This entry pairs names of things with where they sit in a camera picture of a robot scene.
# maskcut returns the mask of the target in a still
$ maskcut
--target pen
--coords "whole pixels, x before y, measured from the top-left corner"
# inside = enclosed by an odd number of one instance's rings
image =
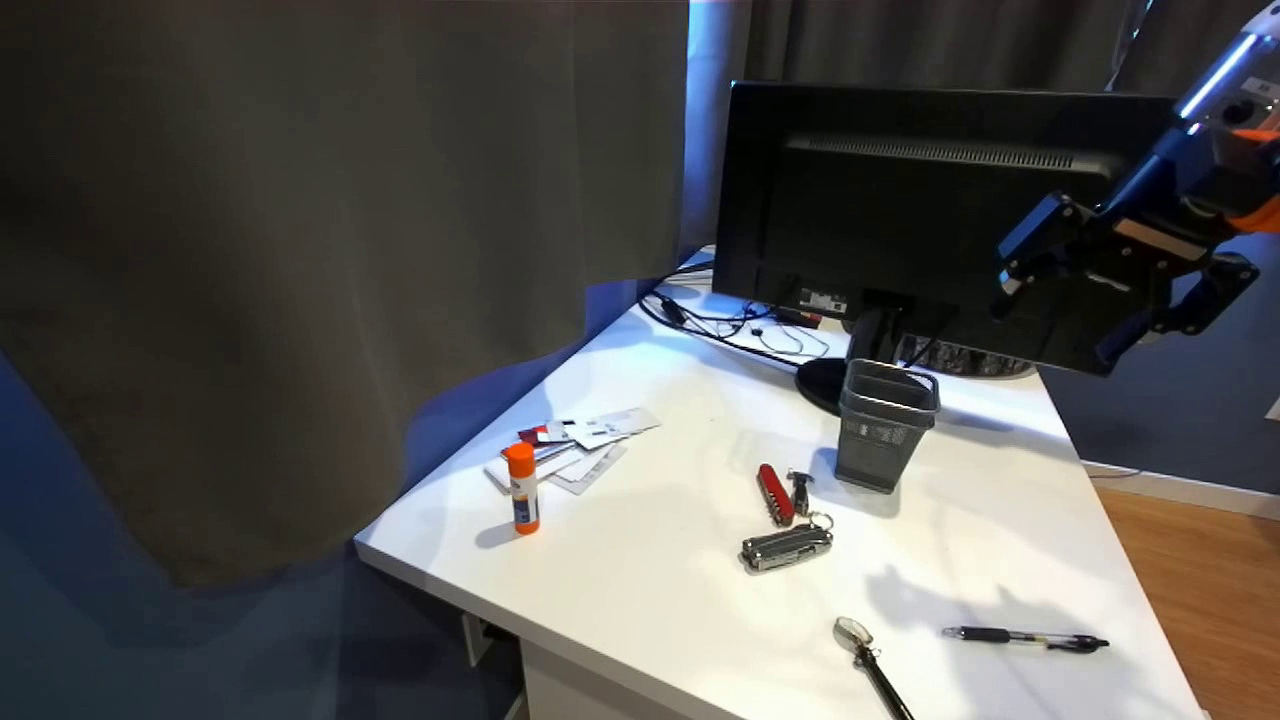
[[[1110,649],[1110,638],[1085,637],[1085,630],[1015,630],[1015,627],[988,627],[988,622],[943,627],[943,637],[955,637],[969,645],[1046,645],[1050,652],[1071,652],[1071,655],[1091,655]]]

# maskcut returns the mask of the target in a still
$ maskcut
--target dark curtain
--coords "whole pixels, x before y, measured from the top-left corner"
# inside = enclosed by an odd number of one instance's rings
[[[432,392],[675,256],[679,0],[7,0],[0,96],[0,352],[179,583],[349,538]]]
[[[720,27],[718,48],[698,58],[718,63],[720,85],[694,122],[720,167],[728,79],[1179,96],[1262,7],[1263,0],[698,0],[694,14]],[[713,237],[718,188],[683,196],[683,224]]]

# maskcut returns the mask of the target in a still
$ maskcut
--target computer monitor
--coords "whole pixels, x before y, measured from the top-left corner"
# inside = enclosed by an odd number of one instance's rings
[[[892,307],[881,358],[915,335],[1110,373],[1130,307],[1059,282],[996,314],[1001,239],[1050,190],[1103,201],[1168,119],[1166,96],[732,85],[713,286]]]

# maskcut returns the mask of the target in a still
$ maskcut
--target blue light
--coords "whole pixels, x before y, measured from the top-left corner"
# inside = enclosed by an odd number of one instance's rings
[[[1198,96],[1176,111],[1194,119],[1200,103],[1235,71],[1235,63],[1252,53],[1258,36],[1241,36],[1241,42],[1213,68],[1213,77],[1198,88]]]

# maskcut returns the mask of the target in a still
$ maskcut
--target small bottle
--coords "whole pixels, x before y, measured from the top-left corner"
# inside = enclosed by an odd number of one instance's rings
[[[539,529],[539,503],[535,503],[535,449],[511,444],[505,449],[510,475],[511,475],[511,520],[516,537],[534,537]]]

